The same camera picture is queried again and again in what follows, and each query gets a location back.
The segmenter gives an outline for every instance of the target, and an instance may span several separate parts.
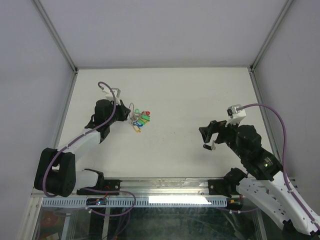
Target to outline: bunch of keys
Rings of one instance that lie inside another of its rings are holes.
[[[139,109],[135,109],[132,113],[131,117],[131,124],[133,126],[133,129],[137,132],[141,132],[141,128],[150,122],[150,112],[149,111],[143,111],[140,112]]]

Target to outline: gray wall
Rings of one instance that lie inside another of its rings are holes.
[[[287,168],[320,214],[320,1],[297,0],[256,70],[264,101],[287,127]],[[271,116],[278,146],[282,131]]]
[[[30,0],[0,7],[0,234],[17,237],[72,71]]]
[[[41,0],[81,67],[250,65],[286,0]]]

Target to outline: robotic arm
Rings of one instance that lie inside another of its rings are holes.
[[[200,127],[205,149],[214,150],[215,144],[225,143],[240,158],[242,165],[249,174],[266,186],[272,192],[276,200],[265,191],[258,188],[255,182],[247,178],[247,175],[238,168],[232,168],[223,178],[223,184],[214,186],[216,191],[229,197],[231,188],[246,196],[262,211],[264,211],[282,229],[282,234],[287,239],[311,239],[314,235],[320,235],[317,228],[320,217],[303,200],[292,183],[288,190],[283,168],[276,157],[265,150],[261,145],[261,136],[252,125],[241,125],[240,121],[246,116],[245,110],[240,105],[234,105],[227,109],[230,116],[228,121],[211,121],[207,127]],[[212,134],[218,133],[216,140],[209,143]],[[293,193],[302,203],[299,204]],[[312,221],[305,209],[310,212],[315,221]]]
[[[43,191],[43,181],[47,168],[56,154],[65,149],[52,165],[53,167],[59,165],[59,169],[53,169],[52,167],[49,169],[45,184],[47,192],[67,197],[74,189],[94,187],[97,190],[102,190],[104,183],[103,172],[93,169],[76,171],[76,162],[89,149],[94,148],[106,139],[110,133],[110,126],[114,122],[126,121],[130,113],[123,101],[119,99],[120,90],[118,88],[112,88],[114,95],[116,95],[115,102],[110,91],[103,88],[102,90],[106,92],[106,99],[96,102],[94,115],[91,116],[84,130],[69,144],[60,145],[57,149],[46,148],[42,151],[34,180],[36,189]],[[113,117],[107,124],[103,124],[112,115],[114,104],[116,104],[116,108]]]

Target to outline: white table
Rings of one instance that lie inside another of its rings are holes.
[[[105,94],[97,83],[121,89],[126,107],[150,111],[150,122],[136,133],[129,121],[116,122],[99,146],[76,163],[105,177],[223,177],[231,168],[244,170],[225,145],[204,149],[198,130],[211,120],[228,119],[226,109],[256,103],[247,68],[135,68],[80,70],[63,126],[60,144],[79,134]],[[246,110],[242,124],[254,125],[262,146],[271,151],[258,107]]]

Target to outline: table surface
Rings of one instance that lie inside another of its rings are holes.
[[[247,68],[80,70],[60,144],[83,130],[96,101],[105,97],[99,81],[121,89],[126,107],[133,102],[141,111],[150,111],[150,122],[140,133],[129,121],[112,124],[108,137],[76,163],[77,171],[91,168],[119,178],[215,178],[235,167],[245,171],[225,144],[215,151],[204,149],[198,128],[228,119],[231,105],[257,102]],[[246,109],[246,114],[241,124],[254,125],[262,146],[271,151],[259,108]]]

